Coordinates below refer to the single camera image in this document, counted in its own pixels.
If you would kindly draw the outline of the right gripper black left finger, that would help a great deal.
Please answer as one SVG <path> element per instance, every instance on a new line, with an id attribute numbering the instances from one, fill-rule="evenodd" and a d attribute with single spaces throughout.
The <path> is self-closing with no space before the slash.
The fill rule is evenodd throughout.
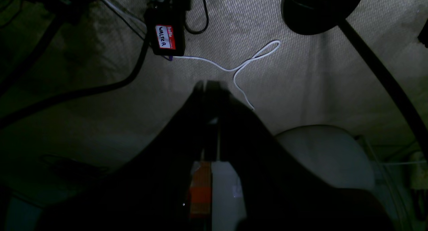
<path id="1" fill-rule="evenodd" d="M 137 156 L 75 197 L 46 208 L 41 231 L 191 230 L 183 202 L 202 151 L 204 82 Z"/>

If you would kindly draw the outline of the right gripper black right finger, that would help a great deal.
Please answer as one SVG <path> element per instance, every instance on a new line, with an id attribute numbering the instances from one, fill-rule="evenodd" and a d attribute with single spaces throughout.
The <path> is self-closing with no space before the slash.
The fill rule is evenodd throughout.
<path id="1" fill-rule="evenodd" d="M 216 151 L 240 179 L 246 217 L 236 231 L 394 231 L 368 191 L 335 188 L 300 164 L 261 120 L 218 81 L 205 86 L 217 123 Z"/>

